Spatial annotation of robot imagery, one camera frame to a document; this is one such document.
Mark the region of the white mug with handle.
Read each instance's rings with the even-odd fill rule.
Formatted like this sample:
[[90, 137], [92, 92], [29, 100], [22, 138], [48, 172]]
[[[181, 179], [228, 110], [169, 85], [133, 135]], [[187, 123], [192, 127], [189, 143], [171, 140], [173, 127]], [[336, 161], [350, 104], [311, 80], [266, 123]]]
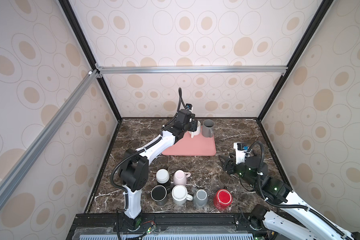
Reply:
[[201, 132], [201, 122], [197, 121], [196, 128], [193, 132], [190, 132], [191, 138], [194, 138], [195, 136], [199, 135]]

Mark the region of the tall grey mug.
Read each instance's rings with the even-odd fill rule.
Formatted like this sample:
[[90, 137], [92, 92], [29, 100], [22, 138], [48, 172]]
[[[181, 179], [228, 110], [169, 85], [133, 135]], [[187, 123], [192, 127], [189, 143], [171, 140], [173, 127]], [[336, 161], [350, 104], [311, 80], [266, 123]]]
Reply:
[[214, 137], [214, 126], [215, 123], [212, 120], [204, 120], [202, 127], [202, 135], [205, 138], [213, 138]]

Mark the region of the pink rectangular tray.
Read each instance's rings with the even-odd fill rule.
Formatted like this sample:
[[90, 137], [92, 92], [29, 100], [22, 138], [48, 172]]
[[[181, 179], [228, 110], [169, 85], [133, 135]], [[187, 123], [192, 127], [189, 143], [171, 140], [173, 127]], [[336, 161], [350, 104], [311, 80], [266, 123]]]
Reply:
[[190, 133], [162, 152], [165, 156], [214, 156], [216, 154], [215, 139], [205, 138], [199, 134], [191, 138]]

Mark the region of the pale pink mug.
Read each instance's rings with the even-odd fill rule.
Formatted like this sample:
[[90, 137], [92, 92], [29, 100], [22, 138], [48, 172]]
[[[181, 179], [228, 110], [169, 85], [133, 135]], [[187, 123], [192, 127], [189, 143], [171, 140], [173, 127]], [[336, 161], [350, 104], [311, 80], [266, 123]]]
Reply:
[[182, 170], [177, 170], [174, 174], [174, 185], [183, 185], [187, 184], [187, 179], [191, 176], [190, 172], [184, 172]]

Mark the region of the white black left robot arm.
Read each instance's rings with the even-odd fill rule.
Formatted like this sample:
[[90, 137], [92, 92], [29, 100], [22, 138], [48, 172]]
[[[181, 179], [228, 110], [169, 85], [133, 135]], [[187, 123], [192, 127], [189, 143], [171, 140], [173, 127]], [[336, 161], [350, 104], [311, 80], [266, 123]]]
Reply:
[[174, 118], [161, 128], [161, 133], [148, 144], [136, 150], [128, 149], [122, 161], [113, 169], [110, 182], [121, 189], [125, 197], [123, 219], [129, 230], [141, 225], [142, 188], [149, 178], [149, 166], [164, 150], [181, 140], [188, 131], [197, 129], [195, 114], [190, 109], [180, 109]]

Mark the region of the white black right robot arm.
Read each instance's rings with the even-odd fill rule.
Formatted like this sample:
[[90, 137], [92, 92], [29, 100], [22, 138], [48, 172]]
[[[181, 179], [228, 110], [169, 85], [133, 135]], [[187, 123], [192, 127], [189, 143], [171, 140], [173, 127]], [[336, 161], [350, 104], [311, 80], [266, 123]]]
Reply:
[[255, 230], [266, 228], [295, 240], [360, 240], [360, 233], [351, 233], [316, 211], [287, 184], [268, 176], [264, 155], [249, 156], [247, 151], [219, 156], [222, 168], [253, 190], [272, 207], [282, 209], [298, 223], [287, 220], [265, 206], [256, 205], [248, 220]]

